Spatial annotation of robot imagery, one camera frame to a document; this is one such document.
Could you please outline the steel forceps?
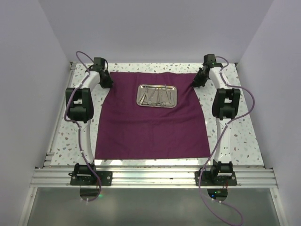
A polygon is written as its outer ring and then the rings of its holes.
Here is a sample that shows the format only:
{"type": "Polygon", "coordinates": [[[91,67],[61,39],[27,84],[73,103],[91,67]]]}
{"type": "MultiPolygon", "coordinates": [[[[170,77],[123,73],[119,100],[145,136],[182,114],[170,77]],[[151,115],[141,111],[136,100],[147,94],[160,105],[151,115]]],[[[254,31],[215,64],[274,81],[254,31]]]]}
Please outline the steel forceps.
{"type": "Polygon", "coordinates": [[[157,106],[157,90],[158,88],[148,88],[146,96],[146,104],[149,106],[157,106]]]}

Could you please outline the purple cloth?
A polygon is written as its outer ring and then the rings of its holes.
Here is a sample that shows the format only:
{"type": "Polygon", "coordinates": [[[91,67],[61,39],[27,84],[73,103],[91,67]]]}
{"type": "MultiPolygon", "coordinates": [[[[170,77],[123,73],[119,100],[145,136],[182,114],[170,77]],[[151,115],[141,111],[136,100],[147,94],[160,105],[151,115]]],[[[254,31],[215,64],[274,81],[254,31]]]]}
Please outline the purple cloth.
{"type": "Polygon", "coordinates": [[[210,156],[204,114],[191,86],[192,73],[113,72],[113,86],[100,113],[95,158],[141,160],[210,156]],[[175,86],[173,108],[136,102],[142,84],[175,86]]]}

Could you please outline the steel tweezers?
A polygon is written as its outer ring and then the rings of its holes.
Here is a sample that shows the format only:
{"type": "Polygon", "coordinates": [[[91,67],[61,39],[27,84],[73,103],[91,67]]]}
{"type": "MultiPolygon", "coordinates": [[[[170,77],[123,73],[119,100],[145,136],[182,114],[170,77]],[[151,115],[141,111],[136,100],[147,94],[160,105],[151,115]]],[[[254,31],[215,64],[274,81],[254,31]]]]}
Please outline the steel tweezers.
{"type": "Polygon", "coordinates": [[[145,100],[147,94],[148,94],[148,87],[145,86],[145,87],[144,87],[144,94],[142,95],[142,97],[141,97],[141,99],[140,99],[140,105],[143,104],[143,102],[144,102],[144,100],[145,100]]]}

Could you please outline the steel scissors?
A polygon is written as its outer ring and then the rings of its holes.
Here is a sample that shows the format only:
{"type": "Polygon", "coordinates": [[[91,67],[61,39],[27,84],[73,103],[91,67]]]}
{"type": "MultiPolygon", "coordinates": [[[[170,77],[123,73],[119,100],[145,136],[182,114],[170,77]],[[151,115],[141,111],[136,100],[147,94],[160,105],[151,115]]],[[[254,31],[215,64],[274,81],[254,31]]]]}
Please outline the steel scissors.
{"type": "Polygon", "coordinates": [[[162,97],[163,88],[158,88],[157,90],[157,106],[164,107],[166,106],[165,101],[162,97]]]}

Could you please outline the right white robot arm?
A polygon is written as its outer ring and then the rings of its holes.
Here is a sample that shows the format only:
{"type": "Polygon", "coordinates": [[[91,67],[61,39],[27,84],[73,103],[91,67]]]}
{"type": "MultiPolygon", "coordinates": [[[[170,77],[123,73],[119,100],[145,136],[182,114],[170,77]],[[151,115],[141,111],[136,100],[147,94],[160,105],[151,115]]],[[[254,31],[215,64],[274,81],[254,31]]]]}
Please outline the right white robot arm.
{"type": "Polygon", "coordinates": [[[212,151],[213,160],[209,174],[210,181],[215,185],[220,185],[233,173],[230,154],[230,122],[237,116],[240,100],[240,89],[230,85],[221,69],[221,64],[214,67],[203,66],[191,84],[193,87],[203,87],[208,80],[211,80],[216,88],[212,115],[216,121],[217,142],[212,151]]]}

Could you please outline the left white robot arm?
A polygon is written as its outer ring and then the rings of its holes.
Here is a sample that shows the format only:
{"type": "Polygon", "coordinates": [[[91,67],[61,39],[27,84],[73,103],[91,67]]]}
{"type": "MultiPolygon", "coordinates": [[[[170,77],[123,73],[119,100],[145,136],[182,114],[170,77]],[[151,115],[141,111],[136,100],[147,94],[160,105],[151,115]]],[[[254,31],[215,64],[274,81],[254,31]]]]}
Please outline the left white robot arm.
{"type": "Polygon", "coordinates": [[[86,71],[85,77],[75,87],[65,91],[66,109],[64,120],[74,123],[78,128],[78,148],[80,157],[86,164],[94,163],[91,147],[90,125],[94,116],[92,91],[97,86],[110,89],[113,81],[108,70],[86,71]]]}

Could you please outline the steel clamp in tray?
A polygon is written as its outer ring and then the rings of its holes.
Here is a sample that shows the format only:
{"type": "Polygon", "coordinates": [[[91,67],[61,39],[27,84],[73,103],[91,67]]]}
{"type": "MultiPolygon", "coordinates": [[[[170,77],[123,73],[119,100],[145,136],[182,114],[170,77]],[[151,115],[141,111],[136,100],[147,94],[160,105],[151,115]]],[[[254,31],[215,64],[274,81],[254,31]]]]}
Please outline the steel clamp in tray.
{"type": "Polygon", "coordinates": [[[174,106],[174,101],[172,100],[172,92],[171,89],[167,86],[165,86],[165,90],[166,90],[166,95],[167,95],[167,99],[169,101],[169,104],[171,106],[174,106]]]}

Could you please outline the steel instrument tray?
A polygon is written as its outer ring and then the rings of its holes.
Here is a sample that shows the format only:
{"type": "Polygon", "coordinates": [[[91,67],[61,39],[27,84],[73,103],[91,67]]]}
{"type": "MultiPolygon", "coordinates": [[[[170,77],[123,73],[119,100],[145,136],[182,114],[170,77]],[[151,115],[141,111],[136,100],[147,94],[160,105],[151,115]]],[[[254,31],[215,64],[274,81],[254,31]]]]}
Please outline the steel instrument tray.
{"type": "Polygon", "coordinates": [[[175,108],[177,88],[168,85],[141,84],[138,86],[136,103],[145,107],[175,108]]]}

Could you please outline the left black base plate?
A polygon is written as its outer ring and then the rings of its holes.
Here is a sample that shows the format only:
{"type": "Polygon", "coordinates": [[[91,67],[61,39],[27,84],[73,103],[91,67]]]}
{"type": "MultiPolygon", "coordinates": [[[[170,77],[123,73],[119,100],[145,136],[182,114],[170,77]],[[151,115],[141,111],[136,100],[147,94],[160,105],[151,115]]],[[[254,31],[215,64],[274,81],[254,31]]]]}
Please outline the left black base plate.
{"type": "Polygon", "coordinates": [[[76,164],[73,168],[73,171],[68,173],[71,177],[70,185],[72,186],[99,186],[98,179],[101,181],[101,186],[111,186],[113,179],[112,171],[101,171],[97,170],[95,165],[90,165],[90,168],[87,165],[76,164]]]}

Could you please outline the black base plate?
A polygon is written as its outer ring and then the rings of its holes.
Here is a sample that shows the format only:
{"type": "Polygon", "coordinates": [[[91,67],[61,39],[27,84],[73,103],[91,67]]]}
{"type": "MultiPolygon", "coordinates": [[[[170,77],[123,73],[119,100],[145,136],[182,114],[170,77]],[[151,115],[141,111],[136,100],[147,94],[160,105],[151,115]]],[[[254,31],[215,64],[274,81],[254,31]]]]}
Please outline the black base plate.
{"type": "Polygon", "coordinates": [[[95,165],[90,165],[90,168],[87,165],[76,164],[73,168],[73,171],[68,173],[71,177],[70,185],[72,186],[99,186],[98,179],[101,181],[101,186],[111,186],[113,179],[112,171],[101,171],[97,170],[95,165]]]}
{"type": "Polygon", "coordinates": [[[196,186],[237,186],[236,174],[233,170],[233,165],[228,164],[217,164],[213,165],[210,170],[204,170],[202,177],[200,173],[202,168],[194,172],[194,178],[196,186]]]}

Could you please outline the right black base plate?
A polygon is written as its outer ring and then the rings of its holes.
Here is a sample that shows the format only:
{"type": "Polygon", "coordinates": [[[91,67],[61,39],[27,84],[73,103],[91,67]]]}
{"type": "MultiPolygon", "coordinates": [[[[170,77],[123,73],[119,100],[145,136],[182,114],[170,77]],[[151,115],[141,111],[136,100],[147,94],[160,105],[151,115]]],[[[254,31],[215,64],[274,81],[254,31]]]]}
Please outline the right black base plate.
{"type": "Polygon", "coordinates": [[[233,165],[228,164],[217,164],[213,165],[210,170],[204,170],[202,177],[200,173],[202,168],[194,172],[194,178],[196,186],[237,186],[236,174],[233,170],[233,165]]]}

